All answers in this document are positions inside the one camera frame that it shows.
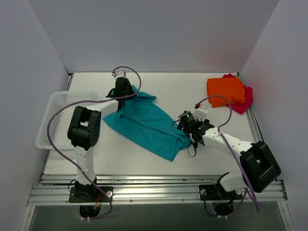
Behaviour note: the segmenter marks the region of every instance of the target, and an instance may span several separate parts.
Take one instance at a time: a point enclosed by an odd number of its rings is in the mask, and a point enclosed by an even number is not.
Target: teal cloth
[[[190,140],[172,131],[173,119],[153,103],[156,99],[156,96],[139,91],[134,99],[126,101],[120,111],[103,120],[114,131],[139,146],[173,161],[179,150],[188,147]],[[173,128],[178,134],[184,135],[176,129],[176,124]]]

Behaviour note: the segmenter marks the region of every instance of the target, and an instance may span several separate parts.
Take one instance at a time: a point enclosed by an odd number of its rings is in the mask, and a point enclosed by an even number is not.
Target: white table surface
[[[141,90],[157,96],[156,104],[177,120],[184,110],[194,111],[194,105],[206,97],[208,78],[222,77],[221,73],[140,73]],[[134,73],[127,74],[132,85],[139,85]],[[75,73],[70,90],[93,90],[100,99],[115,86],[110,73]],[[229,109],[210,109],[207,118],[214,126],[225,122]],[[65,136],[66,128],[57,135]],[[246,114],[232,113],[231,121],[222,131],[239,139],[253,141]],[[75,153],[64,152],[75,159]],[[167,161],[119,135],[103,121],[101,134],[94,151],[94,169],[98,175],[219,175],[238,170],[234,159],[211,147],[199,145],[197,155],[190,158],[187,149],[178,153],[173,162]],[[44,174],[76,174],[74,165],[56,151],[50,151]]]

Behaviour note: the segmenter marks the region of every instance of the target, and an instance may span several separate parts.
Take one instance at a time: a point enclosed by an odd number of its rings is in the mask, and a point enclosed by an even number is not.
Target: orange cloth
[[[241,81],[237,78],[209,78],[206,84],[207,95],[222,95],[230,103],[245,103],[245,90]],[[208,100],[212,107],[220,107],[228,103],[221,97],[213,97]]]

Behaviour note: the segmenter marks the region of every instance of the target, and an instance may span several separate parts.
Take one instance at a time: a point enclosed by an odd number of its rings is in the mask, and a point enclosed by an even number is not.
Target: pink cloth
[[[224,75],[223,78],[236,78],[234,75],[232,74],[227,74],[227,75]],[[239,114],[243,114],[245,111],[247,111],[247,109],[250,107],[250,105],[252,104],[253,102],[253,97],[252,97],[252,94],[253,94],[253,91],[252,91],[252,88],[251,87],[246,87],[244,84],[244,90],[245,90],[245,93],[244,93],[244,97],[245,97],[245,103],[242,104],[242,103],[233,103],[231,104],[231,108],[232,110],[236,111],[237,113]]]

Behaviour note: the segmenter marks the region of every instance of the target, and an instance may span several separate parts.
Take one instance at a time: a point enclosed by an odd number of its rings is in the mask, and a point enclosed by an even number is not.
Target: metal frame
[[[198,186],[213,184],[219,176],[98,176],[99,185],[114,188],[113,204],[174,204],[174,203],[202,203]],[[66,179],[56,179],[53,185],[46,182],[32,188],[27,205],[72,205],[68,203],[69,192]],[[269,185],[262,193],[257,193],[259,201],[286,200],[283,181],[276,181]]]

